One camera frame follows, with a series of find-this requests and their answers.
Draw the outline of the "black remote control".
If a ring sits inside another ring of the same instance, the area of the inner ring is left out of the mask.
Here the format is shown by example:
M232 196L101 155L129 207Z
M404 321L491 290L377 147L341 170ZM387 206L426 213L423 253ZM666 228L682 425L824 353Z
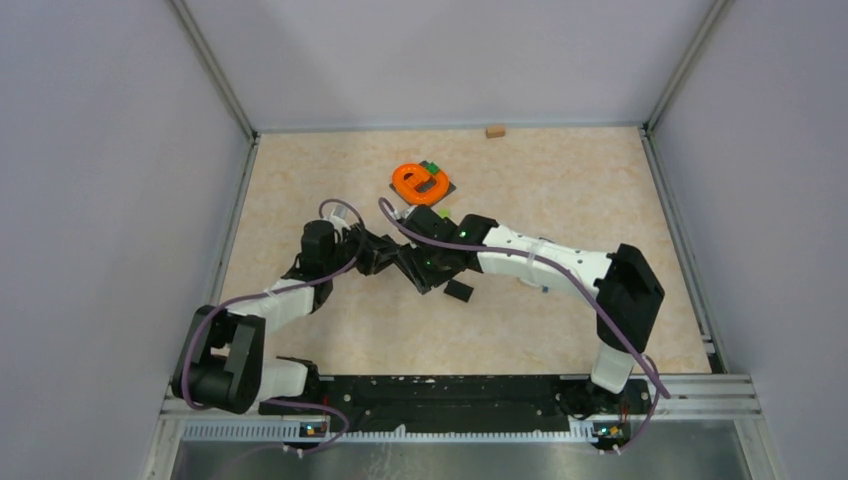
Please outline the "black remote control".
M415 251L410 245L400 246L394 258L394 263L404 276L413 284L419 294L427 292L427 286L415 262Z

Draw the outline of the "black battery cover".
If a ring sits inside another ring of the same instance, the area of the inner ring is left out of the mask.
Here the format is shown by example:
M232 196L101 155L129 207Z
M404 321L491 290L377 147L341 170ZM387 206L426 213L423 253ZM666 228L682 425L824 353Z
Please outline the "black battery cover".
M443 289L443 293L445 295L464 303L468 303L470 301L473 292L473 287L457 280L449 280Z

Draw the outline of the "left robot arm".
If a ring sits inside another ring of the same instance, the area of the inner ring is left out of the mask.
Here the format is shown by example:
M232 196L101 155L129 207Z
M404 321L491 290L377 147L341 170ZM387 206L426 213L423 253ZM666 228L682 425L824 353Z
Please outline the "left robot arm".
M335 277L350 270L376 274L392 264L399 248L390 236L377 236L362 223L307 223L292 266L271 287L195 311L172 376L172 394L195 410L242 414L277 398L297 413L314 410L321 388L311 380L313 366L266 357L267 335L320 309Z

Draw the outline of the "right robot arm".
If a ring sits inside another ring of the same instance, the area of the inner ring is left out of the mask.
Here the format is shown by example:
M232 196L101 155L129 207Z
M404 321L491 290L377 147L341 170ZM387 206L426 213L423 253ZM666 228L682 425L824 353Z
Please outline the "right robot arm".
M583 300L595 313L601 341L586 385L594 409L612 412L626 400L625 384L635 367L662 397L670 396L645 354L665 290L638 248L571 248L479 215L453 224L425 206L386 216L418 247L442 256L463 253L469 268L482 274L515 277Z

